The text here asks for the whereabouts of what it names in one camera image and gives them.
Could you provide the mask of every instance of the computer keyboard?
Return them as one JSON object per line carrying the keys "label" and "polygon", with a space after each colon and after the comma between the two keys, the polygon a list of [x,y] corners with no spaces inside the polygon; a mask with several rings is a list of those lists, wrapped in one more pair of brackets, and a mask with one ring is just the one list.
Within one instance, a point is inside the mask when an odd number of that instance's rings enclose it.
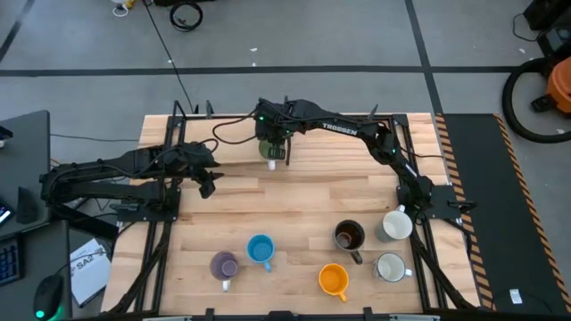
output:
{"label": "computer keyboard", "polygon": [[20,237],[0,241],[0,285],[23,277]]}

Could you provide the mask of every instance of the computer mouse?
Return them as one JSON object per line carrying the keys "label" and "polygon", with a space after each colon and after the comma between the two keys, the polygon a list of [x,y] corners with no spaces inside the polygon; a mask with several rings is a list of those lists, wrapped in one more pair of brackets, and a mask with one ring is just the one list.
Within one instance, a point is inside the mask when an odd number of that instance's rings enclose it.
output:
{"label": "computer mouse", "polygon": [[49,320],[57,312],[62,299],[63,278],[59,275],[46,277],[39,283],[34,297],[34,315],[38,320]]}

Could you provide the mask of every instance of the blue mug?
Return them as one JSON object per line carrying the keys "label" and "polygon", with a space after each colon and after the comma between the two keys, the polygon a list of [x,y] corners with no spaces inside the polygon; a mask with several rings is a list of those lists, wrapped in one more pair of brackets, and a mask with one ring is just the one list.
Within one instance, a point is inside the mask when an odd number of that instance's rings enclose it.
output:
{"label": "blue mug", "polygon": [[271,272],[269,260],[274,256],[276,245],[267,235],[255,235],[248,242],[248,257],[256,263],[263,264]]}

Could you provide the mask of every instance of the orange mug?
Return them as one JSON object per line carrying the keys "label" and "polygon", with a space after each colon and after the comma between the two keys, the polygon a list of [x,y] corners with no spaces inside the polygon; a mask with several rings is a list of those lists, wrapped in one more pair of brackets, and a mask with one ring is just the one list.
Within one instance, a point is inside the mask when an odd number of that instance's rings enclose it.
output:
{"label": "orange mug", "polygon": [[339,264],[327,264],[319,272],[319,285],[327,294],[338,295],[343,301],[347,301],[344,292],[349,286],[349,275]]}

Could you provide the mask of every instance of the black desk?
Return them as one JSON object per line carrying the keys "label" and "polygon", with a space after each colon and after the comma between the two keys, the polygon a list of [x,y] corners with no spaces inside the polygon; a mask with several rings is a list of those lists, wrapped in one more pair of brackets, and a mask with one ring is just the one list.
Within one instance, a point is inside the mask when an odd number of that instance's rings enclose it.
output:
{"label": "black desk", "polygon": [[[0,226],[0,238],[22,231],[24,277],[0,286],[0,314],[3,320],[36,320],[33,300],[37,285],[70,260],[69,225],[66,221],[50,221],[49,210],[40,200],[39,175],[49,170],[49,113],[37,111],[13,119],[0,121],[14,138],[0,149],[0,195],[14,210],[18,207],[18,186],[34,195],[38,220],[27,225],[12,217]],[[62,269],[64,288],[58,318],[71,316],[70,270]]]}
{"label": "black desk", "polygon": [[[70,259],[69,227],[66,221],[53,222],[23,235],[24,278],[0,286],[0,313],[3,320],[36,320],[32,310],[39,282],[67,264]],[[59,318],[71,317],[70,270],[62,269],[63,295]]]}
{"label": "black desk", "polygon": [[13,119],[0,121],[14,137],[0,149],[0,198],[14,211],[18,209],[18,187],[28,189],[36,200],[37,220],[23,225],[12,216],[0,226],[0,239],[42,226],[49,222],[50,213],[40,200],[42,185],[39,176],[50,170],[50,114],[36,111]]}

